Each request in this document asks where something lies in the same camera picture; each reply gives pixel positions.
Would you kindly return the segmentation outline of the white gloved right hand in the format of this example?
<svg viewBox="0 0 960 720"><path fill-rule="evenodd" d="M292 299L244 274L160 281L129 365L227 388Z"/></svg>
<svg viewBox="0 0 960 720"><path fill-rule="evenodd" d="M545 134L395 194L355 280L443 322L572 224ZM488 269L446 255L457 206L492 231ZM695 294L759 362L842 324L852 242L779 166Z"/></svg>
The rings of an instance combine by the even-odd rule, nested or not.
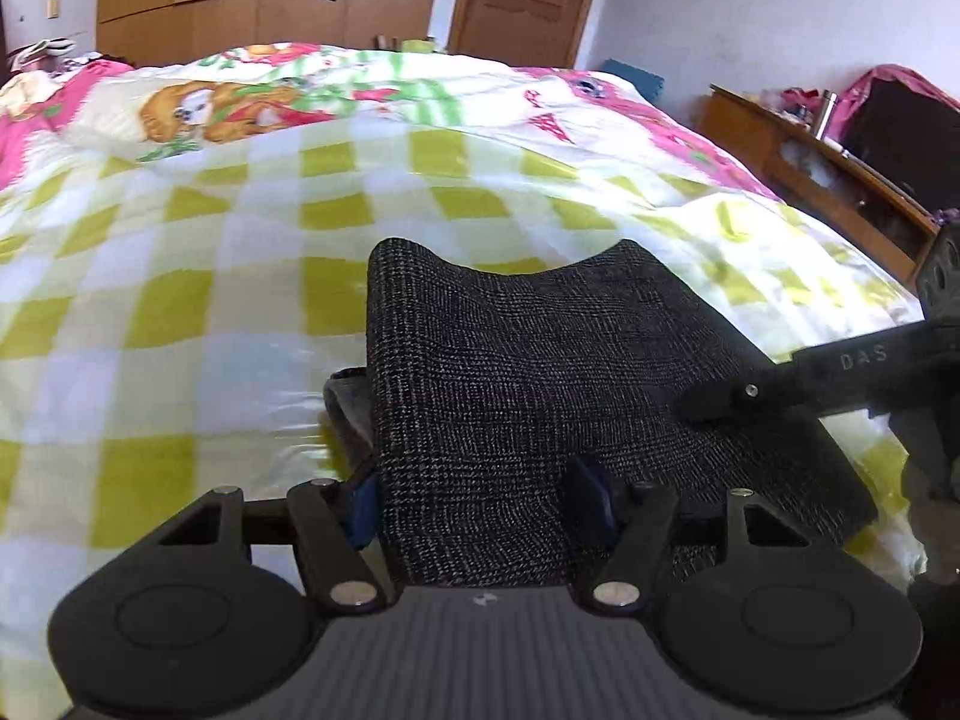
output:
<svg viewBox="0 0 960 720"><path fill-rule="evenodd" d="M907 450L901 491L908 501L908 522L926 551L924 574L939 585L958 582L958 455L946 449L929 406L896 411L890 429Z"/></svg>

